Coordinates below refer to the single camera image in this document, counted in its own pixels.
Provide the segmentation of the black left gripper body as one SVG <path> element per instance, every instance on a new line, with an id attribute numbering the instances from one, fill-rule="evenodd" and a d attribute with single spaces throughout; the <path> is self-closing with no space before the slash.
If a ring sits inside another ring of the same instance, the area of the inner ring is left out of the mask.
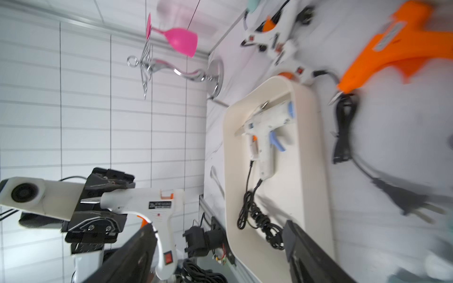
<path id="1" fill-rule="evenodd" d="M 70 221 L 63 225 L 65 241 L 69 244 L 113 244 L 123 232 L 127 216 L 101 208 L 100 204 L 85 204 L 84 199 L 100 198 L 117 189 L 135 187 L 135 177 L 125 172 L 96 167 L 87 178 L 80 202 Z"/>

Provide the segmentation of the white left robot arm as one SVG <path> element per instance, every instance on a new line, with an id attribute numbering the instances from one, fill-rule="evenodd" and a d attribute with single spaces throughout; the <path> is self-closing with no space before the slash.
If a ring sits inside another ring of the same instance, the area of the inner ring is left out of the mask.
<path id="1" fill-rule="evenodd" d="M 86 204 L 84 199 L 134 187 L 133 175 L 100 167 L 84 183 L 13 177 L 1 181 L 1 205 L 21 211 L 23 227 L 61 228 L 70 244 L 112 244 L 124 230 L 127 216 L 100 204 Z"/>

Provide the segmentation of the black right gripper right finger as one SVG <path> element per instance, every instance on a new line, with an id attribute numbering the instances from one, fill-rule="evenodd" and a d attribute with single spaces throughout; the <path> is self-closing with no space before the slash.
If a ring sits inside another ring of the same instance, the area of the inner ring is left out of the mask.
<path id="1" fill-rule="evenodd" d="M 355 283 L 355 280 L 293 221 L 285 223 L 283 244 L 292 282 Z"/>

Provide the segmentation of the small white glue gun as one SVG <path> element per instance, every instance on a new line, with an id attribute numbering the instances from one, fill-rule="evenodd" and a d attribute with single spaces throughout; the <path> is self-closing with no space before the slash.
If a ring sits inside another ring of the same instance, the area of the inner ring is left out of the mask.
<path id="1" fill-rule="evenodd" d="M 171 218 L 181 211 L 185 193 L 182 189 L 160 191 L 152 188 L 117 189 L 103 193 L 100 197 L 82 199 L 82 204 L 99 204 L 116 214 L 132 214 L 152 224 L 157 233 L 159 262 L 156 275 L 166 280 L 177 268 L 176 245 L 172 231 Z"/>

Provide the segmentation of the large white glue gun blue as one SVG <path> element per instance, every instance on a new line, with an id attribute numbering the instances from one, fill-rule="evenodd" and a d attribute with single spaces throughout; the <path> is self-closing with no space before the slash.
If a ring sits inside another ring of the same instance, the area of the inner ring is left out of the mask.
<path id="1" fill-rule="evenodd" d="M 260 169 L 260 179 L 266 180 L 274 175 L 274 149 L 285 152 L 285 148 L 278 141 L 276 129 L 293 122 L 295 117 L 293 102 L 291 100 L 268 107 L 268 101 L 259 105 L 235 132 L 236 136 L 249 135 L 255 142 L 256 148 L 252 154 L 253 161 L 257 161 Z"/>

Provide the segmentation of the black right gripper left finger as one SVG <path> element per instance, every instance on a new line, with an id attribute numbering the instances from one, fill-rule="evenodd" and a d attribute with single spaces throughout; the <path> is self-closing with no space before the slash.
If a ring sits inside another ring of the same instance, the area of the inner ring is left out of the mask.
<path id="1" fill-rule="evenodd" d="M 153 225 L 145 225 L 85 282 L 146 283 L 157 242 Z"/>

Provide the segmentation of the white glue gun orange trigger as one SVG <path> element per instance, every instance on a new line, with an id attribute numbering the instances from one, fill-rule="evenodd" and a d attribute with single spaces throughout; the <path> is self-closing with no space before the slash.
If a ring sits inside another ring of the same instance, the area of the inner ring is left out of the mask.
<path id="1" fill-rule="evenodd" d="M 300 8 L 301 1 L 286 0 L 278 10 L 256 27 L 247 26 L 247 15 L 244 14 L 245 38 L 241 47 L 257 46 L 259 52 L 280 53 L 290 39 L 291 31 L 296 24 L 309 25 L 315 14 L 315 6 L 306 5 Z"/>

